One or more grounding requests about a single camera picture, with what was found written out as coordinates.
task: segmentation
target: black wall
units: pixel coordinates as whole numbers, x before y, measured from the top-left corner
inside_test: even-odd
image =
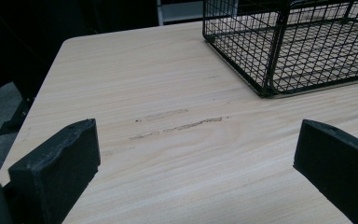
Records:
[[[64,40],[157,26],[156,3],[0,0],[0,86],[13,81],[31,104]]]

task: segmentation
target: table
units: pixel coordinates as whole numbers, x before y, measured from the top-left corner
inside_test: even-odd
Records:
[[[201,23],[65,41],[0,172],[96,118],[102,164],[65,223],[350,223],[293,168],[301,121],[358,137],[358,84],[258,97]]]

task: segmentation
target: scratch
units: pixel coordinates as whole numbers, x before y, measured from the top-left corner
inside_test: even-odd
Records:
[[[100,153],[101,156],[111,156],[114,155],[115,153],[124,152],[131,149],[135,149],[135,147],[117,147],[114,149],[101,151]]]
[[[32,127],[29,127],[28,129],[27,129],[27,134],[22,138],[22,142],[24,142],[27,138],[28,138],[28,136],[31,134],[31,129],[32,129]]]
[[[145,120],[152,121],[152,120],[155,120],[155,119],[164,119],[166,117],[169,117],[169,116],[172,116],[172,115],[175,115],[175,114],[182,114],[182,113],[185,113],[185,112],[188,112],[188,109],[178,109],[178,110],[168,111],[168,112],[164,112],[164,113],[159,113],[159,114],[156,114],[156,115],[150,115],[150,116],[147,116],[145,118]]]
[[[146,137],[149,137],[149,136],[152,136],[152,135],[157,135],[159,134],[159,132],[152,132],[152,133],[145,133],[145,134],[138,134],[134,137],[130,137],[129,139],[132,141],[132,140],[138,140],[138,139],[143,139],[143,138],[146,138]]]
[[[199,122],[196,122],[196,123],[190,123],[190,124],[187,124],[187,125],[183,125],[183,126],[179,126],[179,127],[175,127],[175,128],[171,128],[171,129],[165,129],[163,132],[171,133],[173,131],[181,131],[183,129],[189,129],[189,128],[192,128],[192,127],[199,126],[199,125],[201,125],[203,123],[218,122],[218,121],[222,121],[222,120],[223,120],[223,118],[205,119],[205,120],[202,120],[202,121],[199,121]]]

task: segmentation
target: light wood grain tabletop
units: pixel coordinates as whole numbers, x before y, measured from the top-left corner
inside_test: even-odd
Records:
[[[0,183],[58,130],[95,118],[102,164],[65,223],[350,223],[293,162],[303,119],[358,137],[358,84],[260,98],[201,26],[64,42]]]

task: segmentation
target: metal wire mesh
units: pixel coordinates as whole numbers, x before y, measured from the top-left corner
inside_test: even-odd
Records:
[[[203,22],[260,95],[358,81],[358,1],[204,0]]]

